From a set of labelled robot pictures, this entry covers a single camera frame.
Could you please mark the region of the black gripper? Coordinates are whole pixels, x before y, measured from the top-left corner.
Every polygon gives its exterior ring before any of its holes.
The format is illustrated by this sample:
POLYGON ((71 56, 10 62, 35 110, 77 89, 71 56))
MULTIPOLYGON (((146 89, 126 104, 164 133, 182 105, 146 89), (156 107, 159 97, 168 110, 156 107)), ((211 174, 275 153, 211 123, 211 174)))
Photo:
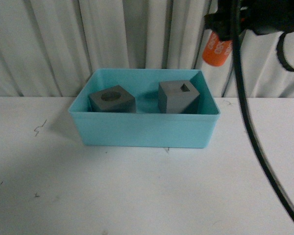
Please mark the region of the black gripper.
MULTIPOLYGON (((240 0, 237 1, 237 31, 251 30, 254 34, 294 32, 294 0, 240 0)), ((221 41, 230 41, 230 10, 204 16, 205 29, 217 34, 221 41)))

